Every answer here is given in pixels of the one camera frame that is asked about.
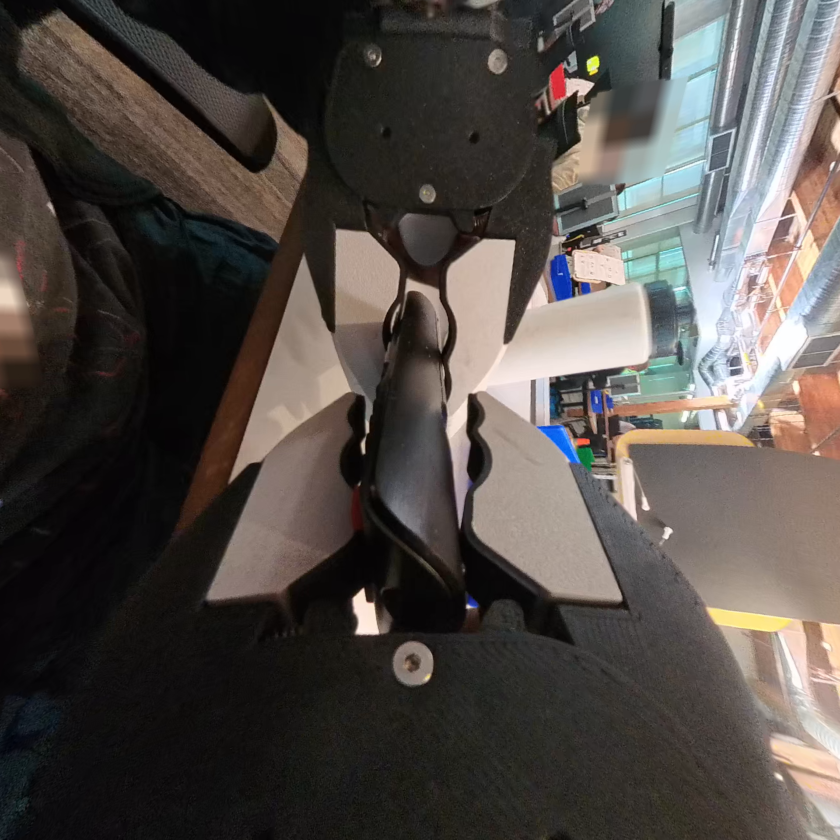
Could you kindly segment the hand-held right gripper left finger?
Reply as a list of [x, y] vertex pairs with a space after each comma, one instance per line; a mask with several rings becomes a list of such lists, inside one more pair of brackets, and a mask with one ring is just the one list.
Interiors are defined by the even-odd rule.
[[351, 601], [365, 588], [370, 569], [353, 515], [365, 409], [362, 395], [342, 395], [257, 465], [209, 604], [271, 603], [301, 624], [313, 602]]

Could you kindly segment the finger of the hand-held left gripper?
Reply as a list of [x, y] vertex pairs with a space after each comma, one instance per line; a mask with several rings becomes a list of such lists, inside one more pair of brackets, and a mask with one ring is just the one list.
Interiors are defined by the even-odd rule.
[[368, 401], [382, 377], [382, 325], [399, 279], [397, 262], [373, 236], [337, 230], [333, 345], [350, 389]]
[[448, 411], [487, 383], [503, 354], [515, 243], [482, 239], [448, 268], [447, 300], [455, 318], [455, 346], [448, 360]]

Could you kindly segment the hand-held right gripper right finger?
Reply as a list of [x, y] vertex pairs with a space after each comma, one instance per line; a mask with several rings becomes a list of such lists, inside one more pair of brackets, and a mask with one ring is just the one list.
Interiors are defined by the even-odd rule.
[[623, 594], [596, 530], [577, 464], [486, 392], [469, 397], [462, 534], [467, 590], [481, 605], [619, 606]]

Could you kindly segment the white plastic bottle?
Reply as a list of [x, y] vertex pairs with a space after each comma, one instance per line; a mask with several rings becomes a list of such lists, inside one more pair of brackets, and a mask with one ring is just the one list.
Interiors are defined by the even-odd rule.
[[679, 355], [695, 307], [668, 282], [626, 283], [528, 310], [489, 385], [644, 368]]

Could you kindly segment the black curved electronic device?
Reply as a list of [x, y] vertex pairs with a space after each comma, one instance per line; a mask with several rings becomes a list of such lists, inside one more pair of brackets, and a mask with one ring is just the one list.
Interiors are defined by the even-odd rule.
[[400, 632], [455, 632], [465, 619], [447, 420], [436, 310], [412, 290], [385, 353], [360, 488], [375, 600]]

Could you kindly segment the white panel stand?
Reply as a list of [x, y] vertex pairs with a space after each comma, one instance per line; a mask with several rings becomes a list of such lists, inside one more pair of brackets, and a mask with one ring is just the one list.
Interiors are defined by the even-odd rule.
[[674, 530], [654, 510], [634, 462], [629, 457], [621, 457], [617, 467], [619, 502], [631, 518], [646, 529], [651, 540], [664, 548]]

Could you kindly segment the white printed paper sheet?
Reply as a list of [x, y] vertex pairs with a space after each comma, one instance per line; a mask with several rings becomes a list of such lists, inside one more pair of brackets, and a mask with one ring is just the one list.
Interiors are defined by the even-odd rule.
[[575, 250], [570, 258], [570, 274], [574, 280], [590, 284], [623, 286], [627, 282], [621, 250], [612, 246]]

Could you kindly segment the black hard case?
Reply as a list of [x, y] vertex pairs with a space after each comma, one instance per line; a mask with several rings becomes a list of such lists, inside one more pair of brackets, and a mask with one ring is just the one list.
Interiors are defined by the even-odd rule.
[[618, 214], [615, 185], [577, 183], [553, 194], [553, 216], [561, 237], [610, 222]]

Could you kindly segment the person's leg in jeans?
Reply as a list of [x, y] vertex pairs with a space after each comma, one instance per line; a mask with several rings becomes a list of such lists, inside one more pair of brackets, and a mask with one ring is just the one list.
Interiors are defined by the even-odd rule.
[[159, 195], [109, 212], [140, 281], [148, 396], [144, 430], [190, 477], [278, 243]]

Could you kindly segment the black wood-edged panel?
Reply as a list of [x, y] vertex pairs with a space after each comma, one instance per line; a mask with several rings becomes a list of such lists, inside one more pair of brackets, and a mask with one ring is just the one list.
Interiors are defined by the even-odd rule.
[[[656, 513], [663, 551], [720, 627], [839, 624], [839, 462], [757, 448], [732, 432], [621, 436]], [[614, 487], [618, 496], [618, 478]]]

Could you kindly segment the black monitor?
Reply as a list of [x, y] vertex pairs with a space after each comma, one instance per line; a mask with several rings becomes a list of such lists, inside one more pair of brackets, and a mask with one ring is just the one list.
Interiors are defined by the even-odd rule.
[[608, 76], [617, 90], [649, 81], [668, 81], [674, 56], [676, 6], [670, 1], [615, 1], [581, 32], [576, 49], [583, 77]]

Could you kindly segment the frosted glass window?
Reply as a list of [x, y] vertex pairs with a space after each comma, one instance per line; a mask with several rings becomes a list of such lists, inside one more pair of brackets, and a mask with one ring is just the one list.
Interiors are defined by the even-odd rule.
[[712, 103], [728, 24], [724, 2], [676, 2], [672, 76], [686, 89], [664, 171], [625, 187], [611, 231], [618, 239], [626, 278], [635, 282], [667, 280], [688, 287], [681, 228], [697, 215], [707, 168]]

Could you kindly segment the person's black jacket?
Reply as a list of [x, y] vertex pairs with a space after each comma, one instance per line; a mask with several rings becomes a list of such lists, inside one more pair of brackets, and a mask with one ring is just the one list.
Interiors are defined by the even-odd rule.
[[140, 280], [105, 211], [159, 196], [101, 152], [18, 63], [2, 3], [2, 542], [99, 477], [144, 377]]

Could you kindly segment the silver air duct with vent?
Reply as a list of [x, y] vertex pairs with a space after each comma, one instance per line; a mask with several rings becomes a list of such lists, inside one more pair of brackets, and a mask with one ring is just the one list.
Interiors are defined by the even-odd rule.
[[763, 424], [795, 375], [838, 365], [839, 223], [772, 337], [758, 368], [735, 401], [733, 430]]

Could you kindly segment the silver spiral air duct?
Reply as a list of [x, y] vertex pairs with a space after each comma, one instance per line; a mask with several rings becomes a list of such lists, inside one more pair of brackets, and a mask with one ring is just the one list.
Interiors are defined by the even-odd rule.
[[747, 241], [792, 187], [838, 63], [838, 2], [730, 2], [694, 233]]

